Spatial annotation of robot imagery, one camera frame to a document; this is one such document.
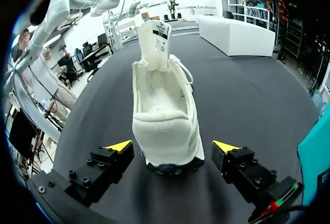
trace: shoe sole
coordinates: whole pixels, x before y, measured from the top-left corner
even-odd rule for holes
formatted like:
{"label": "shoe sole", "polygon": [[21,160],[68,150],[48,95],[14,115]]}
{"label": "shoe sole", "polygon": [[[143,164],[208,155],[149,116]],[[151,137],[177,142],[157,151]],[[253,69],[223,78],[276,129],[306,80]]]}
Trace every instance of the shoe sole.
{"label": "shoe sole", "polygon": [[[198,138],[199,149],[201,149],[201,151],[203,151],[201,136],[198,135],[198,137],[199,137]],[[159,175],[181,175],[181,174],[185,174],[189,171],[197,171],[203,164],[204,164],[203,159],[194,157],[194,159],[191,162],[189,162],[185,165],[162,164],[159,166],[154,166],[149,162],[149,163],[147,163],[147,168],[150,171],[155,172]]]}

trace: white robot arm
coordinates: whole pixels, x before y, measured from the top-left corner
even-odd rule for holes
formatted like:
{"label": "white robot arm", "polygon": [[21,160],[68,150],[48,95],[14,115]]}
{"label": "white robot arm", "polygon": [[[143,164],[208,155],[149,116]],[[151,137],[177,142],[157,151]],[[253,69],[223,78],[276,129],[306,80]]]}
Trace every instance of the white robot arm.
{"label": "white robot arm", "polygon": [[131,6],[129,7],[128,10],[123,11],[123,13],[121,15],[119,13],[117,13],[117,14],[112,14],[109,16],[109,14],[106,13],[103,18],[103,24],[108,24],[109,22],[110,23],[116,22],[117,19],[119,19],[119,21],[121,21],[125,18],[132,18],[135,15],[137,15],[139,13],[139,10],[141,10],[142,8],[150,8],[150,7],[159,6],[159,5],[166,4],[166,3],[167,3],[166,1],[162,1],[162,2],[150,3],[150,4],[148,4],[148,3],[141,4],[140,1],[137,1],[133,4],[131,4]]}
{"label": "white robot arm", "polygon": [[70,9],[86,9],[95,6],[93,15],[100,15],[103,12],[118,6],[120,0],[51,0],[46,16],[42,23],[35,30],[26,51],[12,65],[6,73],[7,81],[4,87],[5,96],[8,96],[12,87],[15,89],[20,107],[36,126],[47,133],[54,141],[58,141],[59,132],[42,116],[26,90],[21,74],[40,55],[45,41],[52,31],[60,25],[70,14]]}
{"label": "white robot arm", "polygon": [[43,22],[38,26],[32,36],[27,50],[28,56],[16,66],[16,69],[23,73],[28,65],[32,64],[39,56],[42,45],[46,42],[51,32],[60,25],[70,14],[70,9],[86,9],[95,6],[91,15],[103,14],[109,9],[118,6],[120,0],[51,0],[48,11]]}

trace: white ottoman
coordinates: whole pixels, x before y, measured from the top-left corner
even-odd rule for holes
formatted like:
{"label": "white ottoman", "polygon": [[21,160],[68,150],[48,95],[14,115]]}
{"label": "white ottoman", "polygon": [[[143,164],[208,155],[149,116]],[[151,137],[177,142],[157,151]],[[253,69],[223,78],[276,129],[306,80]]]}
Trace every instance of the white ottoman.
{"label": "white ottoman", "polygon": [[227,56],[272,56],[275,33],[243,21],[217,16],[199,17],[200,36]]}

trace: black table surface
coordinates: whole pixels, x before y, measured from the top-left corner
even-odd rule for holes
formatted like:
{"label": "black table surface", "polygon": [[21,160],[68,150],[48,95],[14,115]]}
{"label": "black table surface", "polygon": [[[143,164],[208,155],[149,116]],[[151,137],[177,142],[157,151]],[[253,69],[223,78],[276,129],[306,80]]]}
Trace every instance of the black table surface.
{"label": "black table surface", "polygon": [[132,66],[138,43],[113,54],[86,86],[60,136],[54,169],[63,177],[91,149],[132,139],[135,158],[118,185],[91,209],[119,223],[247,223],[254,206],[227,185],[211,161],[211,142],[247,146],[278,180],[301,180],[297,146],[315,124],[316,109],[299,82],[269,57],[227,57],[199,37],[173,37],[171,53],[194,76],[194,99],[205,164],[182,177],[148,171],[131,129]]}
{"label": "black table surface", "polygon": [[90,60],[90,58],[92,58],[95,54],[97,54],[98,52],[100,52],[102,49],[106,48],[107,44],[103,44],[100,47],[98,47],[97,49],[93,50],[90,54],[88,54],[81,62],[79,62],[79,64],[82,64],[88,60]]}

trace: man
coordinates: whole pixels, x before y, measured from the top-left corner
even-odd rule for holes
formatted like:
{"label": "man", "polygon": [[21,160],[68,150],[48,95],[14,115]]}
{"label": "man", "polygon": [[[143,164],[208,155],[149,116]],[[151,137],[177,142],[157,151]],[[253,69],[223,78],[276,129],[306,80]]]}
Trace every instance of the man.
{"label": "man", "polygon": [[[17,47],[12,50],[14,61],[25,51],[30,40],[29,30],[24,29],[19,37]],[[30,65],[23,73],[25,83],[31,88],[34,96],[39,102],[51,100],[52,107],[50,109],[60,120],[66,121],[69,112],[66,110],[72,109],[76,102],[76,97],[73,96],[63,83],[57,79],[56,75],[48,68],[45,60],[51,59],[51,52],[45,49],[37,60]]]}

